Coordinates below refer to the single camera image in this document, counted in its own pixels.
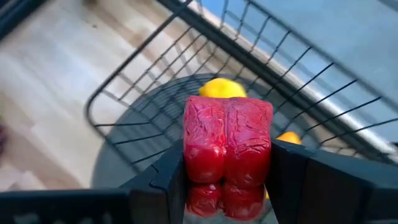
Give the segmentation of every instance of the wrinkled red pepper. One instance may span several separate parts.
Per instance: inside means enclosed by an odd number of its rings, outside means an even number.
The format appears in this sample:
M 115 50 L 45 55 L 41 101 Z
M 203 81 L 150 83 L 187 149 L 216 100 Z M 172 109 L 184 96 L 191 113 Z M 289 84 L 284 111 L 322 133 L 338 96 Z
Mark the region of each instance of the wrinkled red pepper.
M 188 192 L 189 212 L 208 217 L 223 209 L 227 217 L 242 221 L 260 214 L 272 115 L 272 105 L 255 98 L 188 99 L 183 154 L 196 183 Z

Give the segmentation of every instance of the yellow fruit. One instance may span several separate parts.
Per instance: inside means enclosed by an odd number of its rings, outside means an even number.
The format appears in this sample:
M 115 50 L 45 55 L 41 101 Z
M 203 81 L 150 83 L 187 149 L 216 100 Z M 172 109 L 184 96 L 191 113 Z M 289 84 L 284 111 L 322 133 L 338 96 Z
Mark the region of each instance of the yellow fruit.
M 281 136 L 277 137 L 276 139 L 294 143 L 294 144 L 301 144 L 300 137 L 293 131 L 285 132 Z
M 200 89 L 199 95 L 214 98 L 246 97 L 241 84 L 227 78 L 215 78 L 206 82 Z

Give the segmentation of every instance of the black wire grid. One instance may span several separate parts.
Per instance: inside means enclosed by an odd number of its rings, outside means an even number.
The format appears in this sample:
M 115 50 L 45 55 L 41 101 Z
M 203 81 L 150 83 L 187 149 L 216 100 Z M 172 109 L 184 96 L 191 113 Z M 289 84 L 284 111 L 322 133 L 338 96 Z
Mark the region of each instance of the black wire grid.
M 216 77 L 241 82 L 249 96 L 274 105 L 273 138 L 295 131 L 310 149 L 395 164 L 396 148 L 388 140 L 386 152 L 363 133 L 398 125 L 398 105 L 256 1 L 241 0 L 243 13 L 236 14 L 224 0 L 216 23 L 200 0 L 158 2 L 171 16 L 120 64 L 86 107 L 89 123 L 135 174 L 182 137 L 185 100 Z M 251 14 L 261 15 L 262 22 L 248 23 Z M 270 29 L 279 30 L 279 35 Z M 292 45 L 300 50 L 289 51 Z M 321 62 L 316 69 L 306 63 L 314 55 Z M 144 65 L 143 58 L 150 62 Z M 339 86 L 330 85 L 331 74 L 340 80 Z M 352 91 L 362 99 L 349 97 Z M 331 109 L 331 101 L 342 109 Z M 368 114 L 370 106 L 392 115 Z M 363 125 L 354 128 L 348 115 L 360 118 Z

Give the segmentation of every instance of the lemon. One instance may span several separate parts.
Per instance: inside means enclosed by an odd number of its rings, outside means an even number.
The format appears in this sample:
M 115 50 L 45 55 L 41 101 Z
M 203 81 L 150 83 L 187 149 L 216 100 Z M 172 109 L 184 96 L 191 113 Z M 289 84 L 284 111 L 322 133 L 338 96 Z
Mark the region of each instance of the lemon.
M 300 137 L 293 131 L 287 131 L 287 132 L 283 133 L 282 135 L 280 135 L 279 137 L 277 137 L 276 139 L 294 143 L 294 144 L 301 144 Z
M 243 86 L 227 78 L 215 78 L 206 82 L 199 95 L 214 98 L 246 97 Z

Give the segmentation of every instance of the metal wire rack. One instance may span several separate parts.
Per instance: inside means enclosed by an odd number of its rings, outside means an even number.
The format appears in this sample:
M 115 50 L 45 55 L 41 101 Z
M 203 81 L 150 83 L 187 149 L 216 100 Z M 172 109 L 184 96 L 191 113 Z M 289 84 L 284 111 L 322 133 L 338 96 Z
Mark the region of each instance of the metal wire rack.
M 221 16 L 215 16 L 200 0 L 158 0 L 171 12 L 169 18 L 86 106 L 89 123 L 107 143 L 98 159 L 105 164 L 98 165 L 99 175 L 112 176 L 114 187 L 156 161 L 182 137 L 187 97 L 216 77 L 236 80 L 249 96 L 274 105 L 273 138 L 295 131 L 313 150 L 395 164 L 397 148 L 382 134 L 397 130 L 397 103 L 257 1 L 239 1 L 240 14 L 224 0 Z M 253 14 L 262 21 L 248 22 Z M 368 112 L 374 108 L 380 114 Z M 101 158 L 110 154 L 118 164 Z

